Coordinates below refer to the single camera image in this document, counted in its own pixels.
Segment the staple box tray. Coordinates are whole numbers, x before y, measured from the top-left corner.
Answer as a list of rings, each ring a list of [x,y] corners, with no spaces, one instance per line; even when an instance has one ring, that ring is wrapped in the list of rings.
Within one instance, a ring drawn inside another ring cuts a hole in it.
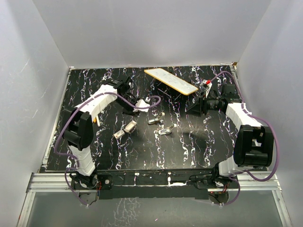
[[[137,122],[131,121],[125,126],[124,131],[127,133],[131,132],[136,127],[136,125],[137,125]]]

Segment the white stapler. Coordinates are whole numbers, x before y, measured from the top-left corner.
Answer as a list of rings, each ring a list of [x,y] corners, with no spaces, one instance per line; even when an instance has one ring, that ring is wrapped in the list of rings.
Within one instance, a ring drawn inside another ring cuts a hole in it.
[[[167,128],[164,128],[164,129],[161,129],[158,131],[158,134],[159,135],[167,135],[167,134],[171,134],[172,133],[172,130],[174,128],[176,128],[177,125],[176,124],[172,124],[171,126],[167,127]]]
[[[165,116],[165,113],[161,112],[160,114],[158,114],[158,116],[154,117],[153,119],[148,120],[148,124],[149,125],[157,124],[164,118],[164,116]]]

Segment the white staple box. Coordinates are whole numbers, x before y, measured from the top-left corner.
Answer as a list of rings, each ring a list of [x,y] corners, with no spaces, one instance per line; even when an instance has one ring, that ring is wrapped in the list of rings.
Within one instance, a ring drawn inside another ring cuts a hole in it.
[[[118,140],[119,138],[121,138],[124,135],[125,135],[125,131],[124,130],[119,130],[119,131],[117,131],[116,133],[113,134],[113,137]]]

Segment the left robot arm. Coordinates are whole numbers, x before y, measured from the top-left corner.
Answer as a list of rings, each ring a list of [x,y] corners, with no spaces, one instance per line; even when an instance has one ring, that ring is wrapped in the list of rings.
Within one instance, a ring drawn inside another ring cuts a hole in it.
[[[77,171],[83,175],[81,183],[88,189],[94,188],[98,183],[98,177],[93,174],[95,164],[90,151],[90,144],[94,138],[93,119],[114,101],[123,108],[123,114],[138,116],[138,111],[135,111],[133,107],[121,98],[111,94],[118,94],[132,105],[136,105],[139,98],[131,93],[130,89],[132,86],[133,81],[130,76],[121,80],[107,79],[89,97],[90,102],[88,104],[82,103],[84,106],[79,104],[74,109],[67,110],[64,114],[66,121],[73,114],[75,115],[65,129],[63,138],[68,142],[72,154],[77,159]]]

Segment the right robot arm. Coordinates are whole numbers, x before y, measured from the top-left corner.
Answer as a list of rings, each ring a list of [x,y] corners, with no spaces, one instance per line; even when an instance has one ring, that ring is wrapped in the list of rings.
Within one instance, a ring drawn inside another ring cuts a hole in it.
[[[234,84],[224,84],[221,95],[209,97],[212,83],[208,80],[204,89],[186,109],[186,114],[201,117],[208,111],[223,112],[236,126],[237,139],[233,155],[219,162],[213,168],[211,182],[221,188],[228,182],[231,174],[242,173],[258,167],[268,167],[272,163],[274,136],[268,126],[262,125],[245,109],[245,105],[236,93]]]

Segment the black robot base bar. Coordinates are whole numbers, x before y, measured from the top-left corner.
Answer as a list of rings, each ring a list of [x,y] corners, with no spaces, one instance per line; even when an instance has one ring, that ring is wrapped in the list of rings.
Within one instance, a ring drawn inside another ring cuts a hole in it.
[[[195,198],[209,192],[238,189],[236,182],[213,169],[97,170],[91,176],[69,174],[71,186],[81,194],[96,193],[99,200],[120,198]]]

